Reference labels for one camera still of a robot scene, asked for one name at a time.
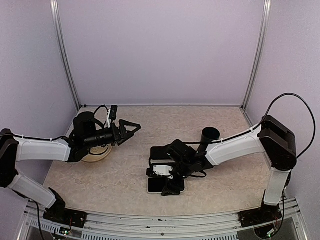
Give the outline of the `clear white phone case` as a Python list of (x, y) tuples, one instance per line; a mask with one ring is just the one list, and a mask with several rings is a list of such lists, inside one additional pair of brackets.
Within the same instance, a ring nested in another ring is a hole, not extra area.
[(166, 196), (178, 196), (185, 190), (185, 181), (164, 177), (150, 177), (147, 180), (147, 192), (149, 194), (161, 194)]

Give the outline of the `black phone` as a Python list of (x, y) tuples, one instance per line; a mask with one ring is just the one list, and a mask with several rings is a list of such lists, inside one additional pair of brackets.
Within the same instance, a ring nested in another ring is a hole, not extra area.
[(149, 178), (147, 180), (147, 192), (150, 194), (161, 193), (164, 188), (167, 187), (169, 190), (174, 191), (185, 191), (185, 183), (173, 183), (169, 178)]

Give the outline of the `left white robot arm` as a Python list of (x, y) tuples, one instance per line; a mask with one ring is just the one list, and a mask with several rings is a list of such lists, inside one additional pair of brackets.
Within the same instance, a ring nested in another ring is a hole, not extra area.
[(57, 221), (63, 223), (70, 218), (64, 200), (52, 189), (18, 172), (16, 163), (21, 161), (59, 161), (78, 163), (91, 154), (91, 149), (107, 145), (120, 146), (141, 125), (123, 119), (116, 125), (114, 110), (102, 123), (90, 111), (82, 112), (73, 120), (73, 131), (57, 138), (36, 138), (16, 135), (10, 129), (0, 132), (0, 186), (29, 198), (49, 210)]

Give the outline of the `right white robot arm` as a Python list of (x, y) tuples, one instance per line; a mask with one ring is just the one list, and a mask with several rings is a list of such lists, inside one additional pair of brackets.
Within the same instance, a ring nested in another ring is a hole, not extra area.
[(271, 115), (261, 122), (226, 139), (219, 132), (203, 131), (198, 149), (179, 139), (165, 146), (150, 149), (149, 178), (164, 178), (162, 196), (175, 196), (184, 191), (184, 180), (195, 173), (203, 173), (228, 161), (258, 153), (265, 153), (271, 162), (270, 178), (263, 195), (263, 205), (256, 210), (256, 218), (266, 222), (280, 203), (289, 176), (297, 164), (295, 134)]

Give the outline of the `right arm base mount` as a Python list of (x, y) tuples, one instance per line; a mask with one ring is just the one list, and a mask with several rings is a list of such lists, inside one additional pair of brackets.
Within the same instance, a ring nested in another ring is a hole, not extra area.
[(260, 225), (275, 220), (280, 220), (283, 215), (278, 205), (267, 205), (262, 200), (260, 207), (243, 210), (238, 213), (242, 228)]

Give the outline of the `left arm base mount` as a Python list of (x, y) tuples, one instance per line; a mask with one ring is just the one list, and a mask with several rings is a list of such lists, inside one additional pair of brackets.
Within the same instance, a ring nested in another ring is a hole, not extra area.
[(66, 208), (62, 197), (52, 188), (48, 188), (55, 196), (55, 202), (50, 208), (46, 208), (43, 218), (55, 223), (71, 227), (84, 228), (87, 220), (87, 213), (84, 211)]

